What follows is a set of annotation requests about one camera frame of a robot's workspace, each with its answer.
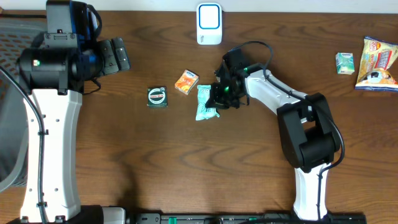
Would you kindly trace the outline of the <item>mint green wet wipes pack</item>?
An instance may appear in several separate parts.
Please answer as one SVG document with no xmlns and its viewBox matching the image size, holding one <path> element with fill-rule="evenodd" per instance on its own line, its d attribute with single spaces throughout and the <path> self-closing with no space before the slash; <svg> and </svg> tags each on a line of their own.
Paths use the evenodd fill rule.
<svg viewBox="0 0 398 224">
<path fill-rule="evenodd" d="M 201 121 L 204 119 L 210 119 L 213 117 L 219 118 L 220 115 L 216 111 L 215 108 L 207 108 L 206 103 L 210 99 L 210 90 L 211 86 L 210 85 L 198 85 L 198 94 L 197 94 L 197 99 L 198 99 L 198 107 L 197 107 L 197 113 L 195 116 L 196 121 Z"/>
</svg>

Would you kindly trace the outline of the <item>orange Kleenex tissue pack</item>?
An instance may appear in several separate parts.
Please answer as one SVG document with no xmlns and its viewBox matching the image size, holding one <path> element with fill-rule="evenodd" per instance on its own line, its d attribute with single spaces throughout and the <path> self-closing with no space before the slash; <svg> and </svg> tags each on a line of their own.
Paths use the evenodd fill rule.
<svg viewBox="0 0 398 224">
<path fill-rule="evenodd" d="M 188 95 L 191 89 L 197 84 L 199 81 L 199 76 L 196 73 L 193 73 L 189 70 L 184 70 L 180 78 L 175 82 L 174 87 Z"/>
</svg>

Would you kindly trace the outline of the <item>green Zam-Buk box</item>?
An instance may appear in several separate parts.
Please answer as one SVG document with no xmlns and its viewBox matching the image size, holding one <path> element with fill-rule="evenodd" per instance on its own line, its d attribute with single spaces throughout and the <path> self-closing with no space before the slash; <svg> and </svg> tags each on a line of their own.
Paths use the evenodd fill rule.
<svg viewBox="0 0 398 224">
<path fill-rule="evenodd" d="M 165 108 L 168 106 L 167 89 L 165 86 L 147 89 L 147 106 L 150 108 Z"/>
</svg>

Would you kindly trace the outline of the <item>teal Kleenex tissue pack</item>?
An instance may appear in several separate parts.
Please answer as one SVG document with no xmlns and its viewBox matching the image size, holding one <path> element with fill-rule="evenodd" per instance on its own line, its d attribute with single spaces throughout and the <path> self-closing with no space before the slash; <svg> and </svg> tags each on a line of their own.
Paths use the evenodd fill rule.
<svg viewBox="0 0 398 224">
<path fill-rule="evenodd" d="M 354 73 L 354 58 L 352 53 L 338 52 L 335 55 L 336 71 L 339 75 L 352 75 Z"/>
</svg>

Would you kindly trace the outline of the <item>cream yellow snack bag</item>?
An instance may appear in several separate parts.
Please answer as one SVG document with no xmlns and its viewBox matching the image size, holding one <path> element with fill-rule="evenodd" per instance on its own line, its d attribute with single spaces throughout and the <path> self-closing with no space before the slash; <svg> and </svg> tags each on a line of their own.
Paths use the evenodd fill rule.
<svg viewBox="0 0 398 224">
<path fill-rule="evenodd" d="M 397 44 L 366 36 L 354 88 L 397 92 L 397 79 L 389 72 L 396 60 Z"/>
</svg>

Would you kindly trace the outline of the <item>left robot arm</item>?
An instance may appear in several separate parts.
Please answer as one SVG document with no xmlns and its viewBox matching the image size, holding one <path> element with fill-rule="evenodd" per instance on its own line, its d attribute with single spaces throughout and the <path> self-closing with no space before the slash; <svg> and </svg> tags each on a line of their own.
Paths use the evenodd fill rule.
<svg viewBox="0 0 398 224">
<path fill-rule="evenodd" d="M 85 82 L 129 70 L 121 38 L 99 40 L 102 20 L 80 1 L 47 1 L 39 46 L 17 69 L 28 117 L 27 189 L 16 223 L 127 222 L 122 207 L 82 205 L 76 184 L 76 128 Z"/>
</svg>

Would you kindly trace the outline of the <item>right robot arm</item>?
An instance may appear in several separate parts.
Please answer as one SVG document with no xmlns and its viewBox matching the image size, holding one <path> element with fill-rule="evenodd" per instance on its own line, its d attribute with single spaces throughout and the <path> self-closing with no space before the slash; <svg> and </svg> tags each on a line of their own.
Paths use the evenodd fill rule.
<svg viewBox="0 0 398 224">
<path fill-rule="evenodd" d="M 277 116 L 283 154 L 295 170 L 294 213 L 300 220 L 324 221 L 326 177 L 339 163 L 335 153 L 343 150 L 343 138 L 326 98 L 294 90 L 266 65 L 251 64 L 241 49 L 223 55 L 215 75 L 206 107 L 239 108 L 240 99 L 246 97 L 271 110 Z"/>
</svg>

